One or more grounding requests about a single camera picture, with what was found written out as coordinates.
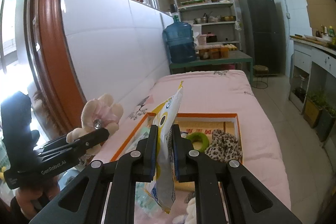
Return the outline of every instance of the refrigerator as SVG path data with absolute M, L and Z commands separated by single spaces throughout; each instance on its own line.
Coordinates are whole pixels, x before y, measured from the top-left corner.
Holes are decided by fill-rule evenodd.
M 239 0 L 246 53 L 254 65 L 268 67 L 270 75 L 281 71 L 281 26 L 274 0 Z

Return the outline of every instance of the pink tablecloth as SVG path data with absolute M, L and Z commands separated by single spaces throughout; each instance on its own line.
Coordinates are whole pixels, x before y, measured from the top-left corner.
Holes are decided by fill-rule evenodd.
M 190 72 L 161 78 L 146 102 L 136 107 L 95 159 L 110 161 L 144 111 L 150 112 L 175 94 L 182 80 L 184 94 L 179 112 L 237 113 L 245 167 L 290 209 L 288 179 L 276 133 L 240 70 Z

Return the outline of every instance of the round stool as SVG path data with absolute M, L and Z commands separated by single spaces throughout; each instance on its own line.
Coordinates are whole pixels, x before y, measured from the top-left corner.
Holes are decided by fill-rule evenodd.
M 268 87 L 268 68 L 266 66 L 261 65 L 254 65 L 253 66 L 253 75 L 257 77 L 256 81 L 253 81 L 256 85 L 254 86 L 252 83 L 252 87 L 256 89 L 266 89 Z M 266 86 L 264 87 L 258 87 L 258 83 L 264 83 Z

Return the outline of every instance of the electrical cord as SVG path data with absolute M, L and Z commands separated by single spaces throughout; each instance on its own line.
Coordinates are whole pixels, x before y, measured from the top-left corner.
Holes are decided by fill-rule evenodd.
M 286 59 L 287 59 L 287 53 L 288 53 L 288 45 L 289 45 L 289 36 L 291 34 L 291 25 L 290 25 L 290 19 L 288 18 L 289 12 L 288 12 L 288 5 L 287 0 L 285 0 L 285 6 L 286 6 L 286 18 L 288 20 L 288 37 L 286 39 Z

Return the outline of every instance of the green toy ring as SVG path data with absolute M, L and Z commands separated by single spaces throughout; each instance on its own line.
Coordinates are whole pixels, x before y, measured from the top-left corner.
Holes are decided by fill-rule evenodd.
M 188 139 L 188 140 L 191 140 L 192 143 L 197 142 L 197 141 L 201 141 L 202 142 L 202 147 L 200 149 L 198 149 L 199 152 L 204 152 L 206 150 L 206 148 L 210 145 L 207 135 L 205 135 L 202 132 L 195 132 L 195 133 L 192 133 L 192 134 L 188 134 L 185 138 Z

